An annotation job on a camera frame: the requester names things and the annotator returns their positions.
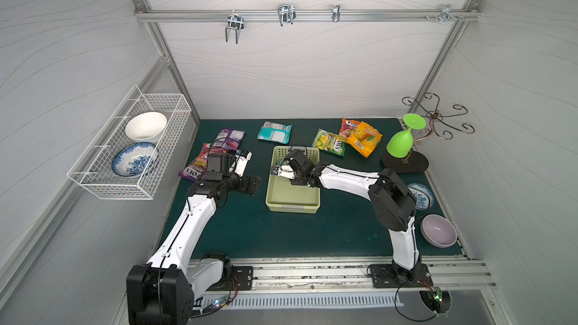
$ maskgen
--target lavender bowl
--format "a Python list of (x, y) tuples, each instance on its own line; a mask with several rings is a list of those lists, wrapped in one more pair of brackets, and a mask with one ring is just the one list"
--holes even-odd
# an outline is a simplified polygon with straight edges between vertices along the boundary
[(421, 234), (435, 247), (446, 248), (458, 241), (454, 225), (439, 215), (427, 215), (421, 222)]

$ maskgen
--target white bowl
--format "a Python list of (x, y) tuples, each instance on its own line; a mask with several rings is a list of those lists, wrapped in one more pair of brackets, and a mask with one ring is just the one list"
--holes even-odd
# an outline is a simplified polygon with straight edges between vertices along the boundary
[(421, 234), (435, 247), (446, 248), (458, 241), (454, 225), (439, 215), (427, 215), (421, 222)]
[(166, 116), (159, 112), (142, 113), (127, 124), (124, 132), (135, 142), (150, 142), (157, 144), (163, 135), (167, 123)]

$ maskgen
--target yellow plastic tray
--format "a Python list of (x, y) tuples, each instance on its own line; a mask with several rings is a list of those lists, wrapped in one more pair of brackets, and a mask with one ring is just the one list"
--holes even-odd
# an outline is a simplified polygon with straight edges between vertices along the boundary
[[(277, 165), (279, 159), (285, 158), (289, 154), (289, 148), (291, 147), (274, 147), (271, 166)], [(307, 158), (313, 163), (319, 162), (319, 148), (307, 147)], [(316, 213), (321, 205), (320, 189), (294, 186), (288, 178), (270, 174), (265, 203), (271, 211)]]

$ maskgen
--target mounting plate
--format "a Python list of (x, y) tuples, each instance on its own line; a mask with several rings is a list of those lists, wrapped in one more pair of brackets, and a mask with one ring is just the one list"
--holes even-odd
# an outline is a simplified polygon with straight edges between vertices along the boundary
[[(368, 272), (372, 277), (372, 285), (375, 289), (397, 289), (400, 283), (396, 281), (397, 275), (392, 264), (376, 264), (369, 265)], [(403, 283), (404, 287), (425, 287), (417, 282), (417, 279), (422, 279), (430, 286), (433, 286), (430, 271), (427, 265), (420, 264), (415, 269), (415, 277), (407, 283)]]
[[(253, 287), (253, 266), (233, 266), (231, 270), (231, 278), (237, 278), (237, 290), (245, 291), (251, 290)], [(233, 281), (229, 286), (220, 283), (214, 283), (207, 291), (233, 291)]]

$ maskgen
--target wire basket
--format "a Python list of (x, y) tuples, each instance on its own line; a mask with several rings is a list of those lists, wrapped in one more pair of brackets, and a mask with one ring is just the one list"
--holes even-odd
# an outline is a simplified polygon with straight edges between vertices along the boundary
[[(128, 107), (126, 114), (112, 116), (68, 172), (71, 180), (99, 199), (152, 200), (191, 114), (191, 107), (182, 94), (143, 94), (138, 90), (136, 95), (136, 98), (125, 98), (117, 113), (122, 112), (124, 105), (124, 108)], [(146, 112), (160, 112), (168, 119), (156, 144), (157, 155), (153, 161), (148, 161), (139, 177), (119, 176), (112, 170), (112, 161), (121, 150), (134, 142), (124, 133), (126, 124)], [(103, 136), (107, 128), (113, 128), (112, 133)]]

